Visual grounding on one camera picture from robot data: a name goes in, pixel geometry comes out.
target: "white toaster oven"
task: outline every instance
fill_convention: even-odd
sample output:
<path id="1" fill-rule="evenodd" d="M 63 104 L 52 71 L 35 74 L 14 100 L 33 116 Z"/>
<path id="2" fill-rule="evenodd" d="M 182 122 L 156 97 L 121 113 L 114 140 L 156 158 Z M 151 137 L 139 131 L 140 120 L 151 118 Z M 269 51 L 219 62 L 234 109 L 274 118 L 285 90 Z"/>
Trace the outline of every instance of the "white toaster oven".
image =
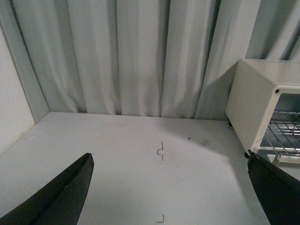
<path id="1" fill-rule="evenodd" d="M 238 62 L 226 114 L 246 153 L 300 163 L 300 62 Z"/>

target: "white wall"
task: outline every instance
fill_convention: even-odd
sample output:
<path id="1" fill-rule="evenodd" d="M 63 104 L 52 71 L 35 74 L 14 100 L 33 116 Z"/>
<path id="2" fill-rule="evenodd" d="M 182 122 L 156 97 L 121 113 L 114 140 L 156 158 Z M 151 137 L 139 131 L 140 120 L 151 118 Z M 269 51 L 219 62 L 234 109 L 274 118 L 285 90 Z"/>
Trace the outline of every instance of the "white wall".
<path id="1" fill-rule="evenodd" d="M 0 29 L 0 156 L 35 125 Z"/>

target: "white floor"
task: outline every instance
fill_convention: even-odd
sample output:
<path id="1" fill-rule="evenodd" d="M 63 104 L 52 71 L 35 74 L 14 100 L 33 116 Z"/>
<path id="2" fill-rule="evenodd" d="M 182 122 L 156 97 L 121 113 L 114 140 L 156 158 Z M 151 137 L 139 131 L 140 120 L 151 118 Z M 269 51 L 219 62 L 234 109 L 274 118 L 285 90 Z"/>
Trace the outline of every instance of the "white floor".
<path id="1" fill-rule="evenodd" d="M 166 225 L 269 224 L 226 121 L 63 112 L 0 157 L 0 217 L 86 152 L 95 168 L 79 225 L 155 225 L 163 215 Z"/>

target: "white curtain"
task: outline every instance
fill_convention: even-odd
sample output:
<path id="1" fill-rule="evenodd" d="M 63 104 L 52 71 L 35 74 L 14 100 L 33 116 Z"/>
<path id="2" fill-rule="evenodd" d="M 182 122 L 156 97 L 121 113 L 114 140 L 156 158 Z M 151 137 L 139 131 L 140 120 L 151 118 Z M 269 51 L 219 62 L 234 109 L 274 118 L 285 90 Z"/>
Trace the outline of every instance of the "white curtain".
<path id="1" fill-rule="evenodd" d="M 51 111 L 226 120 L 239 59 L 300 60 L 299 0 L 13 0 Z"/>

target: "wire rack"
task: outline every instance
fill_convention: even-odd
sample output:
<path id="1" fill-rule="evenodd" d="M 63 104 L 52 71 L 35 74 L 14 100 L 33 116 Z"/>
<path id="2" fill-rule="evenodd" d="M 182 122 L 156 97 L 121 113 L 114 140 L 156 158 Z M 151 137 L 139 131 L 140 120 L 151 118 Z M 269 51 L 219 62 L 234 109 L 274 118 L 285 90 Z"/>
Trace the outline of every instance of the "wire rack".
<path id="1" fill-rule="evenodd" d="M 274 112 L 259 149 L 300 157 L 300 112 Z"/>

